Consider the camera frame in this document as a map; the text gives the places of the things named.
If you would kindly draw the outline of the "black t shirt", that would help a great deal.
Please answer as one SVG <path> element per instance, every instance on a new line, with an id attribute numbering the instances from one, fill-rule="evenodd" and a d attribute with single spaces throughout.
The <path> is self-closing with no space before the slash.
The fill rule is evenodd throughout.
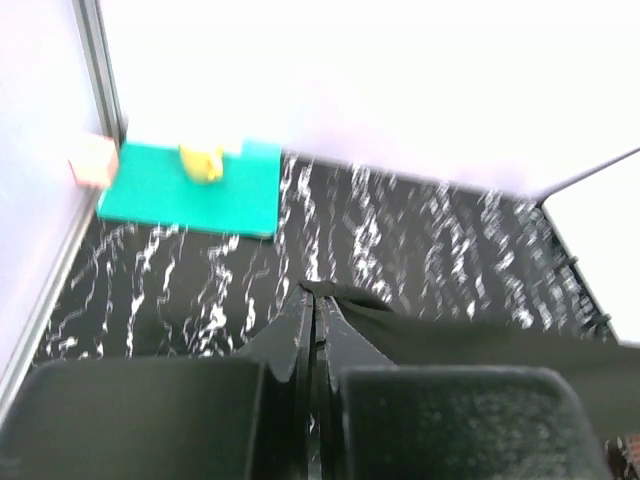
<path id="1" fill-rule="evenodd" d="M 639 430 L 639 351 L 610 341 L 522 329 L 492 317 L 427 320 L 398 313 L 373 294 L 345 284 L 300 281 L 332 297 L 347 323 L 398 365 L 505 365 L 558 372 L 584 406 L 601 439 Z"/>

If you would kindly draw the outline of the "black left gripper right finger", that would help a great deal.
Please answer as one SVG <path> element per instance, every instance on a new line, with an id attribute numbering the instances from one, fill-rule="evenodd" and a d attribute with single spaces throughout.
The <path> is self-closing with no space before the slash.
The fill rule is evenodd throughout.
<path id="1" fill-rule="evenodd" d="M 606 479 L 576 394 L 555 372 L 398 366 L 319 303 L 326 479 Z"/>

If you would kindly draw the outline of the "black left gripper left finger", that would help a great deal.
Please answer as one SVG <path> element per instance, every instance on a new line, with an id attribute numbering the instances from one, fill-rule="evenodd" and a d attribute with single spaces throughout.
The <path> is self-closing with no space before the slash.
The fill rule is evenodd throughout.
<path id="1" fill-rule="evenodd" d="M 5 479 L 303 479 L 314 300 L 235 354 L 57 361 L 1 428 Z"/>

